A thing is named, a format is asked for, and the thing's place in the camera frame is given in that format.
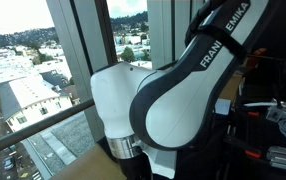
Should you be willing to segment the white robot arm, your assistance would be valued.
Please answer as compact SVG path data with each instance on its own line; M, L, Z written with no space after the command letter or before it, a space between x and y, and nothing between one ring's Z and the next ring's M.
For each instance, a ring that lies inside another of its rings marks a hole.
M281 0L207 0L186 48L168 70L119 62L96 71L91 90L111 154L127 180L173 178L177 152L203 147L218 96Z

